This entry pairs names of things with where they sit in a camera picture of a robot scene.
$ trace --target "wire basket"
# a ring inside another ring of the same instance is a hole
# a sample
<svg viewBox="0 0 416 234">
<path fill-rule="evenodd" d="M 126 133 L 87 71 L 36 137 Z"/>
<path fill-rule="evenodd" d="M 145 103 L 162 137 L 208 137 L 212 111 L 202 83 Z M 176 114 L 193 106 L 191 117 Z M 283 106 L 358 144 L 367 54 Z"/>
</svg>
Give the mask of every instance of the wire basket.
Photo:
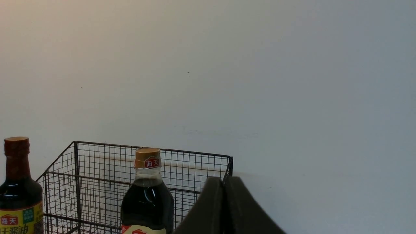
<svg viewBox="0 0 416 234">
<path fill-rule="evenodd" d="M 120 206 L 140 148 L 72 142 L 37 180 L 43 186 L 45 233 L 120 233 Z M 161 159 L 161 174 L 175 202 L 175 228 L 208 177 L 233 174 L 230 156 L 161 149 Z"/>
</svg>

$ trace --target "haitian logo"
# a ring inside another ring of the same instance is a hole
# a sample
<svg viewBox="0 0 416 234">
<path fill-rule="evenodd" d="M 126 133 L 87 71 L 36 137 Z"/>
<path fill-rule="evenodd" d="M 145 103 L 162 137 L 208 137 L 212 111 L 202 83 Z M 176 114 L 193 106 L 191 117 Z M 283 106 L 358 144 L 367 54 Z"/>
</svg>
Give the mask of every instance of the haitian logo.
<svg viewBox="0 0 416 234">
<path fill-rule="evenodd" d="M 144 232 L 144 231 L 142 231 L 142 230 L 140 230 L 140 229 L 137 229 L 136 231 L 132 231 L 132 233 L 131 234 L 146 234 L 147 232 Z"/>
<path fill-rule="evenodd" d="M 2 225 L 17 225 L 19 224 L 19 219 L 17 216 L 7 214 L 0 217 L 0 222 Z"/>
<path fill-rule="evenodd" d="M 153 168 L 153 167 L 159 167 L 160 162 L 158 158 L 150 157 L 146 161 L 144 161 L 144 167 L 145 168 Z"/>
</svg>

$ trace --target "glass bottle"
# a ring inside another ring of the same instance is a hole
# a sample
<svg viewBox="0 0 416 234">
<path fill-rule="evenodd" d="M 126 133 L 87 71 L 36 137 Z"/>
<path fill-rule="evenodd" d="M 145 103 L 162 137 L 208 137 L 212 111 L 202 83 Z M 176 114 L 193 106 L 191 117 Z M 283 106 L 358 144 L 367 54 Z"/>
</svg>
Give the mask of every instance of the glass bottle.
<svg viewBox="0 0 416 234">
<path fill-rule="evenodd" d="M 160 174 L 160 150 L 136 151 L 136 178 L 121 203 L 121 233 L 173 233 L 173 197 Z"/>
<path fill-rule="evenodd" d="M 42 234 L 42 187 L 30 177 L 29 138 L 4 140 L 6 179 L 0 186 L 0 233 Z"/>
</svg>

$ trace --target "bottle label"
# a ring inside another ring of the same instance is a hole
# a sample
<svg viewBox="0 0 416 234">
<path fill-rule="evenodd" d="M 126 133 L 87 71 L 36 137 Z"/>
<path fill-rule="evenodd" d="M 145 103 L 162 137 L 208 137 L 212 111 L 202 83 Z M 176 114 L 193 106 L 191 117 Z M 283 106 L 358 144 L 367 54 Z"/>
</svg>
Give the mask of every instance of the bottle label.
<svg viewBox="0 0 416 234">
<path fill-rule="evenodd" d="M 0 209 L 1 234 L 42 234 L 42 202 L 25 209 Z"/>
<path fill-rule="evenodd" d="M 153 230 L 141 225 L 122 225 L 121 234 L 166 234 L 166 229 Z"/>
</svg>

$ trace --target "bottle cap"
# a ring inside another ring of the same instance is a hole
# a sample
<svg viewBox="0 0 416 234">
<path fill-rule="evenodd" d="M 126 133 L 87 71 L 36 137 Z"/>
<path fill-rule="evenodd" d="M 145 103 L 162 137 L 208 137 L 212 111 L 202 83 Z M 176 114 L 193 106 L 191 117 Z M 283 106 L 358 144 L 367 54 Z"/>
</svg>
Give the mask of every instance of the bottle cap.
<svg viewBox="0 0 416 234">
<path fill-rule="evenodd" d="M 136 150 L 134 168 L 150 169 L 161 166 L 160 149 L 143 148 Z"/>
<path fill-rule="evenodd" d="M 23 157 L 29 154 L 29 138 L 11 137 L 4 139 L 4 155 Z"/>
</svg>

